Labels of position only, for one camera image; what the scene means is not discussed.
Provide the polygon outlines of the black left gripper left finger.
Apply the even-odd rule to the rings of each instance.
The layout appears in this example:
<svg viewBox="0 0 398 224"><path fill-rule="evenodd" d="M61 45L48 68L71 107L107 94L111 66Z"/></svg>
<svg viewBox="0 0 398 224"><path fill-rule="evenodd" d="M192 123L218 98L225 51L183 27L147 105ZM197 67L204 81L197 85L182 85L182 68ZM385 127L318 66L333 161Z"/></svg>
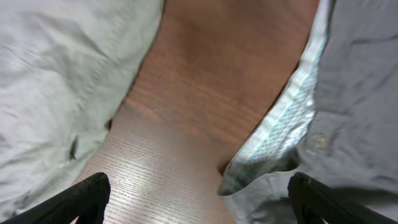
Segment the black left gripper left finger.
<svg viewBox="0 0 398 224"><path fill-rule="evenodd" d="M110 193L108 176L97 172L2 224L102 224Z"/></svg>

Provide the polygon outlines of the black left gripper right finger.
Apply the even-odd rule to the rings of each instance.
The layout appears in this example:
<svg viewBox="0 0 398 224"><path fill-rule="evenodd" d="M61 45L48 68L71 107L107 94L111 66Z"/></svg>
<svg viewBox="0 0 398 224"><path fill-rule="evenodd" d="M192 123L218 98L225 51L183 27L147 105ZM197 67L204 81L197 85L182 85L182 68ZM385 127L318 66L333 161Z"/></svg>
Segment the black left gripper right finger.
<svg viewBox="0 0 398 224"><path fill-rule="evenodd" d="M343 198L302 172L290 178L287 189L298 224L397 224L380 213Z"/></svg>

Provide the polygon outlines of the grey shorts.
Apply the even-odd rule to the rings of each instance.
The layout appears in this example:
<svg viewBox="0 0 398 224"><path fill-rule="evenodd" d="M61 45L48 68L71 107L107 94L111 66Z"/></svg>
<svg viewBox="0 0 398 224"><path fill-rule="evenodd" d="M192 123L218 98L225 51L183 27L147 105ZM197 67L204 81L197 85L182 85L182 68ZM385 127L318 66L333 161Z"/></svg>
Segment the grey shorts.
<svg viewBox="0 0 398 224"><path fill-rule="evenodd" d="M397 219L397 1L320 1L298 68L226 167L237 223L295 223L303 172Z"/></svg>

